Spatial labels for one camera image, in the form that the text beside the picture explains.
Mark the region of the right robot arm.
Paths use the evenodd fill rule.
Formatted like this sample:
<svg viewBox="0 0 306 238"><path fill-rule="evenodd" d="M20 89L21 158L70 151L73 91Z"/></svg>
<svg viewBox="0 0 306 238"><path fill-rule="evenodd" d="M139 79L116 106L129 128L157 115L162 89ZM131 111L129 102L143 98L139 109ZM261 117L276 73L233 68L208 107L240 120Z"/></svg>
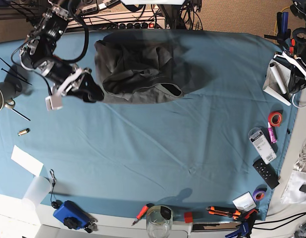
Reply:
<svg viewBox="0 0 306 238"><path fill-rule="evenodd" d="M43 14L35 29L27 36L25 43L16 52L20 64L27 71L39 74L43 79L51 80L49 95L45 98L47 110L59 110L63 107L63 96L74 96L86 103L100 102L104 92L95 83L90 68L80 68L77 62L87 53L89 29L82 18L82 0L52 0L51 7ZM74 59L61 59L54 55L57 41L67 30L70 21L82 25L84 45L81 54Z"/></svg>

